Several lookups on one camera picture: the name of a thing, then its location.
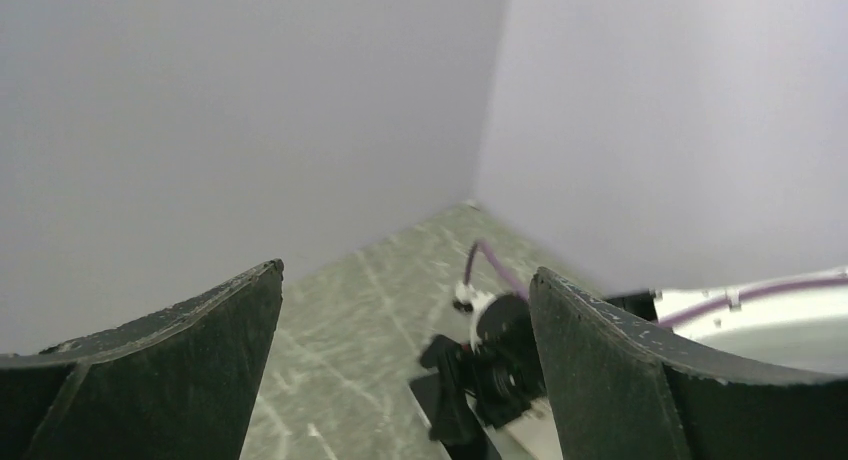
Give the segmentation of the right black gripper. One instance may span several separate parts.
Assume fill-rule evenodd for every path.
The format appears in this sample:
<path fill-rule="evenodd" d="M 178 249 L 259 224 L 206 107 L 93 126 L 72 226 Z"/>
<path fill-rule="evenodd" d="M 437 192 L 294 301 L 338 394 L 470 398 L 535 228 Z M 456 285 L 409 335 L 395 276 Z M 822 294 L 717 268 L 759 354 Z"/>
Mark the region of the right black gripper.
<path fill-rule="evenodd" d="M 532 334 L 502 334 L 476 347 L 438 335 L 419 363 L 436 370 L 429 437 L 444 444 L 468 444 L 482 427 L 503 427 L 547 395 Z"/>

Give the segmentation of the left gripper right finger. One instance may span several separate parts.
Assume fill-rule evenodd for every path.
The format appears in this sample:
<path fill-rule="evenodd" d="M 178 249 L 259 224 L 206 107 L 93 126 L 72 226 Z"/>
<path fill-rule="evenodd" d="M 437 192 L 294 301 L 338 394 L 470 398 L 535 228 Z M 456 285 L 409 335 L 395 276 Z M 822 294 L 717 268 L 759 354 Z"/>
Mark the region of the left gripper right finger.
<path fill-rule="evenodd" d="M 540 268 L 529 305 L 566 459 L 843 459 L 847 381 L 701 345 Z"/>

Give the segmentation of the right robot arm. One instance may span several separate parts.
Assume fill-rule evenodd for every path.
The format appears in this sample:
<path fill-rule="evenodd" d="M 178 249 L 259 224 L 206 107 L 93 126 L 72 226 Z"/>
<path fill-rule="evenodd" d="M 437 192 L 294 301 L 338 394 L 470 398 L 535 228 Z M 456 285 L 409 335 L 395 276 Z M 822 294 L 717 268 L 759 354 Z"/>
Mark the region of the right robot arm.
<path fill-rule="evenodd" d="M 436 369 L 437 353 L 458 346 L 463 358 L 477 359 L 485 338 L 497 337 L 511 323 L 529 316 L 526 300 L 515 292 L 495 295 L 476 289 L 471 267 L 455 288 L 452 305 L 469 323 L 469 341 L 455 342 L 444 335 L 433 337 L 422 351 L 420 363 Z M 659 322 L 689 340 L 787 367 L 813 367 L 825 372 L 847 373 L 847 267 L 814 272 L 723 289 L 641 290 L 604 301 L 649 322 Z M 438 372 L 410 381 L 422 418 L 428 427 L 436 419 L 442 390 Z M 461 458 L 474 448 L 494 451 L 487 430 L 505 429 L 535 458 L 561 457 L 553 453 L 554 416 L 547 397 L 533 399 L 521 415 L 507 413 L 503 426 L 479 420 L 473 441 L 456 446 L 442 441 L 451 458 Z"/>

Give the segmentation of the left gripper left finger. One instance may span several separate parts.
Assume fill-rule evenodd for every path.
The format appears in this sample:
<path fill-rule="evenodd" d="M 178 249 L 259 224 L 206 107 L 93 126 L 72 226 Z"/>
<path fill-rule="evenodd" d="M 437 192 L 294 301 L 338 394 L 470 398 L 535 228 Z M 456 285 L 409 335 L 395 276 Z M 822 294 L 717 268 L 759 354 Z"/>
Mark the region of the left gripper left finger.
<path fill-rule="evenodd" d="M 118 327 L 1 358 L 5 459 L 236 459 L 277 330 L 261 263 Z"/>

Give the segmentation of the beige phone case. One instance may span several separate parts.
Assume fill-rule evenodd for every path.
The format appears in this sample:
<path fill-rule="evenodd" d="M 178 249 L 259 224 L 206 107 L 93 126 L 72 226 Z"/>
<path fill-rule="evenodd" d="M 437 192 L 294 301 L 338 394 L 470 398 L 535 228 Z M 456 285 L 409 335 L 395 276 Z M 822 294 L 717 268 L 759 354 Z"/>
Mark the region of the beige phone case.
<path fill-rule="evenodd" d="M 556 423 L 547 398 L 531 403 L 531 409 L 500 429 L 487 433 L 502 459 L 562 460 Z"/>

